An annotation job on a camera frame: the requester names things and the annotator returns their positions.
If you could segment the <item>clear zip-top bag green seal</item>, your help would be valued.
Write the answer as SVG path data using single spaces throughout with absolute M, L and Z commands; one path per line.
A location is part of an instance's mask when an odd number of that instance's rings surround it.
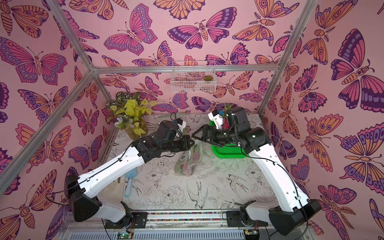
M 154 115 L 152 123 L 154 124 L 155 129 L 157 129 L 160 126 L 161 122 L 163 121 L 173 122 L 174 120 L 176 120 L 176 118 L 177 118 L 176 113 L 172 113 L 170 115 Z

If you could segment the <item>pink dragon fruit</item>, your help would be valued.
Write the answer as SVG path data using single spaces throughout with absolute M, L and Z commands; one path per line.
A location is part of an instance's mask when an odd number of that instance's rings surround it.
M 224 111 L 227 111 L 232 108 L 232 104 L 224 103 Z

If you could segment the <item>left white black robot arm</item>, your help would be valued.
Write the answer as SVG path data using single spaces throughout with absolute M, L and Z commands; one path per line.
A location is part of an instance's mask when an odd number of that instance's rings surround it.
M 131 225 L 133 215 L 125 203 L 108 202 L 98 194 L 127 172 L 160 158 L 162 153 L 189 150 L 195 142 L 189 135 L 183 135 L 185 127 L 186 122 L 180 118 L 162 121 L 155 132 L 133 141 L 122 154 L 109 162 L 80 176 L 66 176 L 65 194 L 74 220 L 84 222 L 100 218 L 122 228 Z

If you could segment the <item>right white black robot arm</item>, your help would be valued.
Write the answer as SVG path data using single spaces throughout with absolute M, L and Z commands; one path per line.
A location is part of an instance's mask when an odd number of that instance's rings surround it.
M 246 204 L 241 210 L 244 223 L 268 223 L 283 236 L 301 225 L 308 230 L 310 219 L 321 209 L 320 203 L 299 189 L 277 156 L 272 140 L 264 129 L 252 128 L 246 110 L 241 107 L 231 108 L 224 115 L 213 111 L 209 113 L 209 119 L 215 124 L 203 125 L 192 137 L 212 146 L 234 144 L 239 147 L 245 157 L 258 165 L 278 201 L 278 206 L 274 208 L 256 203 Z

